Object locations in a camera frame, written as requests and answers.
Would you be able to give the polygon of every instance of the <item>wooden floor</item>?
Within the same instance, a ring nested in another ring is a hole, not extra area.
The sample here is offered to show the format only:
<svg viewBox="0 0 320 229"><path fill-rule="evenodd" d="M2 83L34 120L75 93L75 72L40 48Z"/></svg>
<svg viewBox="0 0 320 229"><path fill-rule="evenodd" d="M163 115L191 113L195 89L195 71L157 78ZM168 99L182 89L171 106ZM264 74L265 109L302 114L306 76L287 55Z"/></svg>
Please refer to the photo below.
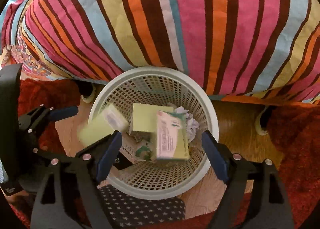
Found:
<svg viewBox="0 0 320 229"><path fill-rule="evenodd" d="M247 160L261 162L270 158L279 167L282 154L275 149L268 135L259 136L254 128L254 120L264 106L222 101L212 103L219 122L219 143L226 144L233 153L240 153ZM83 148L76 133L88 121L92 104L81 101L77 116L56 122L61 143L69 156L74 156ZM198 184L180 196L186 204L186 218L214 211L225 188L210 168ZM246 191L251 188L249 181Z"/></svg>

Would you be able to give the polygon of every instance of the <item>crumpled paper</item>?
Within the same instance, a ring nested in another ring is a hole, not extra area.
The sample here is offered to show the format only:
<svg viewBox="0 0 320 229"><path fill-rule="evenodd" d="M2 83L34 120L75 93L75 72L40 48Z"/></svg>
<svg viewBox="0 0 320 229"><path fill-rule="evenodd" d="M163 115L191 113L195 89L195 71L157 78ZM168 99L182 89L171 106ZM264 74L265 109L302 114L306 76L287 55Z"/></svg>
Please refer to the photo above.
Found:
<svg viewBox="0 0 320 229"><path fill-rule="evenodd" d="M184 114L184 116L186 118L186 124L187 124L186 135L188 138L188 143L190 143L191 141L193 141L195 139L196 131L197 131L197 129L199 129L199 122L197 122L193 118L193 114L189 113L189 110L186 110L182 106L174 109L174 112L179 113L179 114Z"/></svg>

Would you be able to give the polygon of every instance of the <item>striped fabric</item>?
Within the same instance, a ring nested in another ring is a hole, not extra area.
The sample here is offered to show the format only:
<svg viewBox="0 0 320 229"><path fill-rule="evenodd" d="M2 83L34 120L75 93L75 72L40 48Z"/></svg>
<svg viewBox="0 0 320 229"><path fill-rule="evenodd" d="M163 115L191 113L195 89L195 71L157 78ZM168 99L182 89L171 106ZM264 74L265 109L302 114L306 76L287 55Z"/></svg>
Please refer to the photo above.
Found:
<svg viewBox="0 0 320 229"><path fill-rule="evenodd" d="M188 74L212 99L320 102L318 0L15 0L7 7L3 63L24 62L33 76L107 83L155 65Z"/></svg>

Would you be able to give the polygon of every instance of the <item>white plastic basket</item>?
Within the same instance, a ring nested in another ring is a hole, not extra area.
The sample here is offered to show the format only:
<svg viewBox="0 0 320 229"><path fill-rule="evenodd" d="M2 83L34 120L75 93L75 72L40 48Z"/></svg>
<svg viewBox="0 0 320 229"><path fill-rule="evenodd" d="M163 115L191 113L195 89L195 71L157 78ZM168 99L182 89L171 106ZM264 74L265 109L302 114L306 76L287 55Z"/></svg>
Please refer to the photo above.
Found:
<svg viewBox="0 0 320 229"><path fill-rule="evenodd" d="M184 193L210 168L201 144L202 132L209 130L219 139L218 120L210 99L195 81L181 72L164 67L140 67L120 74L106 85L93 104L89 122L109 103L129 121L134 102L163 106L173 103L193 114L200 127L192 141L190 160L168 167L140 162L125 169L122 180L109 176L109 182L141 199L158 200Z"/></svg>

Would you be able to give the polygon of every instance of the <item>basket rim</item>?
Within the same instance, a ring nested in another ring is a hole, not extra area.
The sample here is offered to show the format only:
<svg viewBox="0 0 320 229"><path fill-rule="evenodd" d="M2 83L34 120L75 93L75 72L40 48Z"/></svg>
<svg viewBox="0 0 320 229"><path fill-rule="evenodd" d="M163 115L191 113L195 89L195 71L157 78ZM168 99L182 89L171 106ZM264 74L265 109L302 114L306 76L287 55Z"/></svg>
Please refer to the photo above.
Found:
<svg viewBox="0 0 320 229"><path fill-rule="evenodd" d="M210 116L207 119L208 122L208 130L214 136L216 141L219 141L219 126L218 126L218 119L215 112L215 109L207 96L204 90L189 76L183 74L177 70L173 70L166 67L156 67L156 66L144 66L138 67L135 69L128 70L113 80L111 80L99 93L95 102L93 103L92 109L90 111L88 122L90 122L93 117L100 111L101 107L104 104L104 100L109 97L109 95L120 85L124 82L129 81L130 79L146 76L146 75L153 75L153 76L161 76L167 77L174 81L181 83L182 85L186 86L193 94L197 95L198 100L202 104L204 108L204 113L206 116ZM108 181L111 185L113 185L118 190L124 192L127 195L137 197L140 199L147 199L147 200L159 200L159 199L166 199L170 197L174 197L180 195L193 186L195 186L207 173L211 164L206 155L204 155L200 165L196 169L191 176L189 176L185 181L172 186L166 189L158 189L158 190L146 190L146 189L139 189L133 187L131 185L126 184L122 180L109 176Z"/></svg>

